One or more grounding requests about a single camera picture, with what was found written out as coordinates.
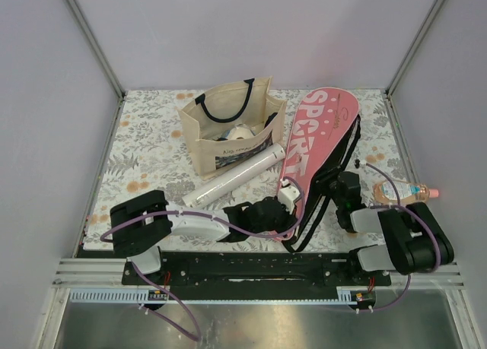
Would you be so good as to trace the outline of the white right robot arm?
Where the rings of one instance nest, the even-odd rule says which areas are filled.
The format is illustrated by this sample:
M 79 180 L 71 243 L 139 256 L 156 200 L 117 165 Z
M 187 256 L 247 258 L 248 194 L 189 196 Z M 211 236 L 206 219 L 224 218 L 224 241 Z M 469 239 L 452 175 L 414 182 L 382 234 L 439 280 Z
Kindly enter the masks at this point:
M 349 171 L 318 173 L 311 185 L 333 201 L 343 230 L 383 235 L 383 245 L 348 253 L 346 275 L 353 284 L 365 284 L 382 271 L 433 272 L 454 260 L 450 240 L 425 203 L 368 207 L 361 199 L 359 175 Z

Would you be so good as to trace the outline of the white shuttlecock tube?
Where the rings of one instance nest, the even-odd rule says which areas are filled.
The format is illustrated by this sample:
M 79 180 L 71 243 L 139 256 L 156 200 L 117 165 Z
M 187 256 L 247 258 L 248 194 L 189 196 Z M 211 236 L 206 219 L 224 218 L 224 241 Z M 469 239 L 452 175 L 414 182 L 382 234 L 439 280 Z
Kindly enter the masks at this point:
M 183 196 L 183 202 L 190 208 L 202 208 L 223 195 L 249 182 L 265 170 L 285 158 L 280 144 L 273 144 L 229 171 L 215 177 L 203 186 Z

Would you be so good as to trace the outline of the pink racket cover bag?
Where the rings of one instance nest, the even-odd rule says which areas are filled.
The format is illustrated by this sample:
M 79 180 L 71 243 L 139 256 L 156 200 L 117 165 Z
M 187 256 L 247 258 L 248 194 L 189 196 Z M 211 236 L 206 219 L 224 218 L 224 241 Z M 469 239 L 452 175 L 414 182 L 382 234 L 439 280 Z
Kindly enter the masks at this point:
M 316 194 L 311 185 L 315 176 L 345 171 L 360 137 L 359 102 L 349 91 L 322 87 L 299 103 L 280 173 L 280 177 L 294 179 L 304 193 L 297 211 L 304 215 L 301 223 L 282 242 L 290 253 L 304 251 L 331 202 Z

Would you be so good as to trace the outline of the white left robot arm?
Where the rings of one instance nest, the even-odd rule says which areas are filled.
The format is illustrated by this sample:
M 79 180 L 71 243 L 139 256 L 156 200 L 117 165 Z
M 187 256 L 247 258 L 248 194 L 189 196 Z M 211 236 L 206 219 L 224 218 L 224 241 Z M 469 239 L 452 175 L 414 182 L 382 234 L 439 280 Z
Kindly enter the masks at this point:
M 217 243 L 239 243 L 249 237 L 280 238 L 301 222 L 296 215 L 301 193 L 294 186 L 275 197 L 244 202 L 216 211 L 182 208 L 155 190 L 130 199 L 110 210 L 111 229 L 100 240 L 113 244 L 117 258 L 138 268 L 148 284 L 163 280 L 165 267 L 159 243 L 169 236 L 193 236 Z

